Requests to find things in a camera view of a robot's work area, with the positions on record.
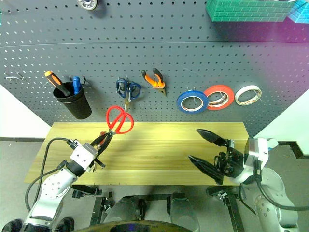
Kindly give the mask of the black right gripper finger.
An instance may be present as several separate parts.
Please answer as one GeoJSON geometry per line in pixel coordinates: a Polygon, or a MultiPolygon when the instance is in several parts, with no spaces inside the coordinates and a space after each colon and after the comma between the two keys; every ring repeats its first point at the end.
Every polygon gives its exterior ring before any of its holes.
{"type": "Polygon", "coordinates": [[[189,160],[204,174],[211,177],[216,184],[222,185],[224,180],[224,174],[217,170],[214,165],[209,162],[189,155],[189,160]]]}
{"type": "Polygon", "coordinates": [[[208,142],[215,143],[217,146],[227,147],[227,140],[221,136],[205,129],[197,129],[197,132],[203,139],[207,140],[208,142]]]}

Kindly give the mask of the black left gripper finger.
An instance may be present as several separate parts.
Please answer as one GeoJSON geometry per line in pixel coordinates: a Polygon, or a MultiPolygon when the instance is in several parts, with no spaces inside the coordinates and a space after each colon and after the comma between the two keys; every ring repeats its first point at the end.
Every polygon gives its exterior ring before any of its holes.
{"type": "Polygon", "coordinates": [[[106,142],[102,147],[98,147],[98,146],[97,146],[98,156],[99,156],[102,152],[104,152],[104,151],[106,150],[106,148],[108,147],[108,145],[109,145],[109,143],[111,142],[112,138],[113,138],[113,134],[110,133],[110,138],[107,140],[107,142],[106,142]]]}
{"type": "Polygon", "coordinates": [[[92,143],[91,145],[93,147],[95,146],[98,146],[98,147],[102,147],[106,142],[107,140],[110,138],[110,133],[109,132],[106,132],[106,131],[102,131],[99,135],[98,138],[96,138],[92,143]]]}

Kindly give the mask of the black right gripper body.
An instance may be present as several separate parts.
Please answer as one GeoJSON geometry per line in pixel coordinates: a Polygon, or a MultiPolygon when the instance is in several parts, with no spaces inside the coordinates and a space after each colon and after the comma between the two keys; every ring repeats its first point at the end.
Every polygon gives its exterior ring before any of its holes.
{"type": "Polygon", "coordinates": [[[224,176],[236,178],[244,170],[244,155],[234,148],[234,141],[228,139],[216,139],[218,146],[227,147],[226,152],[220,152],[215,156],[214,167],[218,171],[214,180],[223,180],[224,176]]]}

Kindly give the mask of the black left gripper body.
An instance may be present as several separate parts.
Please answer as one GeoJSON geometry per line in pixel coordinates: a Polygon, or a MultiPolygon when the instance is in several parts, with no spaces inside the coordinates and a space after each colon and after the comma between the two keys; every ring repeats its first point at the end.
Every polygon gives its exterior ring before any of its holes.
{"type": "Polygon", "coordinates": [[[90,170],[94,172],[97,169],[97,166],[100,166],[102,169],[106,167],[104,163],[102,163],[98,157],[95,157],[93,161],[90,163],[90,170]]]}

